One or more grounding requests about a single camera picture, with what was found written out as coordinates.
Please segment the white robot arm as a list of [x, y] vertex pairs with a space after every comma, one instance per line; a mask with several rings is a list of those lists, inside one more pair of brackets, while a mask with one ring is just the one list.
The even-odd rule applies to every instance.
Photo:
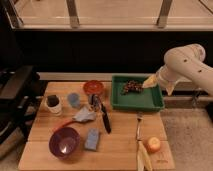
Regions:
[[205, 57], [206, 51], [200, 44], [172, 48], [164, 55], [164, 65], [149, 76], [142, 87], [159, 85], [171, 95], [180, 79], [186, 77], [213, 96], [213, 67], [204, 63]]

